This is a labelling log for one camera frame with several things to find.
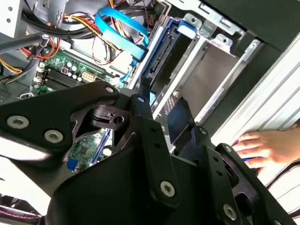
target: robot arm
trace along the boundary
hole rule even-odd
[[[184,99],[169,113],[170,154],[140,90],[127,97],[99,81],[0,106],[1,155],[36,170],[55,170],[76,140],[113,130],[113,155],[60,185],[42,223],[295,224],[229,145],[211,144]]]

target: yellow wire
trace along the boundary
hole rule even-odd
[[[75,20],[79,21],[80,23],[82,23],[83,25],[85,25],[86,27],[88,27],[98,38],[100,38],[101,40],[105,41],[111,48],[113,48],[116,51],[119,51],[119,49],[116,46],[114,46],[112,43],[109,43],[108,41],[104,40],[102,38],[102,36],[94,28],[92,28],[89,24],[87,24],[85,21],[83,21],[79,17],[73,16],[73,15],[65,15],[65,17],[71,18],[71,19],[75,19]]]
[[[112,8],[114,8],[113,0],[109,0],[109,2],[110,2],[110,4],[111,4]],[[124,29],[123,29],[123,26],[122,26],[120,20],[116,20],[116,22],[117,22],[117,25],[118,25],[118,28],[119,28],[119,30],[120,30],[121,35],[122,35],[123,37],[126,37],[125,31],[124,31]]]
[[[13,71],[16,71],[16,72],[22,72],[22,70],[20,70],[20,69],[18,69],[18,68],[15,68],[15,67],[13,67],[13,66],[11,66],[11,65],[9,65],[9,64],[6,63],[3,59],[1,59],[0,61],[1,61],[1,63],[2,63],[3,65],[5,65],[5,68],[7,67],[7,68],[9,68],[9,69],[11,69],[11,70],[13,70]]]
[[[3,59],[0,58],[0,62],[2,63],[2,65],[8,69],[10,72],[12,72],[13,74],[18,74],[18,73],[21,73],[22,70],[18,69],[18,68],[15,68],[9,64],[7,64]]]

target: screw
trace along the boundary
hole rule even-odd
[[[274,220],[276,225],[282,225],[278,220]]]
[[[110,93],[113,93],[114,92],[114,90],[111,88],[111,87],[106,87],[105,88],[108,92],[110,92]]]
[[[234,209],[228,205],[228,204],[225,204],[223,206],[223,210],[224,210],[224,213],[232,220],[232,221],[235,221],[236,220],[236,213],[234,211]]]
[[[140,102],[145,102],[145,100],[142,97],[137,98]]]
[[[175,195],[175,188],[168,181],[162,181],[160,183],[160,189],[164,193],[164,195],[172,198]]]
[[[202,127],[200,128],[200,131],[201,131],[203,134],[207,134],[206,130],[204,130]]]
[[[11,116],[6,121],[7,125],[14,129],[24,129],[29,126],[29,120],[23,116]]]
[[[230,148],[229,146],[225,145],[225,148],[226,148],[226,150],[227,150],[228,152],[232,152],[232,150],[231,150],[231,148]]]
[[[48,54],[48,53],[49,53],[49,49],[48,49],[48,48],[43,48],[43,52],[44,52],[45,54]]]
[[[54,143],[54,144],[59,143],[64,139],[64,136],[58,130],[48,130],[44,134],[44,137],[47,141]]]

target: hand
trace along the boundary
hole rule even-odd
[[[300,127],[247,133],[233,148],[241,158],[253,158],[245,161],[250,168],[286,165],[300,158]]]

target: finger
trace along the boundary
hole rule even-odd
[[[269,151],[262,146],[237,151],[241,158],[268,157]]]
[[[267,158],[258,157],[258,158],[252,158],[248,161],[245,161],[245,163],[247,164],[247,166],[249,166],[249,168],[260,168],[260,167],[266,167],[271,163],[271,161]]]
[[[252,140],[252,139],[258,139],[259,137],[260,137],[260,133],[259,132],[246,133],[246,134],[243,134],[239,138],[239,142],[247,141],[247,140]]]
[[[243,142],[238,142],[236,145],[233,146],[233,149],[236,151],[241,151],[245,149],[253,149],[259,146],[262,146],[263,143],[259,139],[254,140],[247,140]]]

